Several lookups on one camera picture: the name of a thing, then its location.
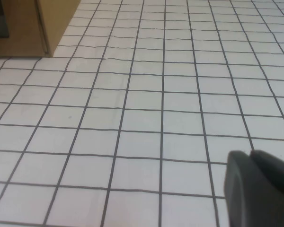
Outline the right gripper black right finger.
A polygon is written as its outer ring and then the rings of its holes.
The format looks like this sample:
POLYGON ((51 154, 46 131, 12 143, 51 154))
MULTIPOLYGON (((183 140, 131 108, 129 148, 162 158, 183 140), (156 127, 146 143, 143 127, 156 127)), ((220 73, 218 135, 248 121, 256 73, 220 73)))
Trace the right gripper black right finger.
POLYGON ((278 189, 284 189, 284 161, 261 150, 253 150, 251 159, 278 189))

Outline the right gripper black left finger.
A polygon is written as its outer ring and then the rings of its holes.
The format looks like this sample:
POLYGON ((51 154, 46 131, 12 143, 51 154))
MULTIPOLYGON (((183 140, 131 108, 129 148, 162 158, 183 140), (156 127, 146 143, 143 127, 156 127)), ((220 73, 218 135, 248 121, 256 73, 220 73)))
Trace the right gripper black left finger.
POLYGON ((242 151, 228 154, 224 194, 232 227, 284 227, 284 189, 278 189, 242 151))

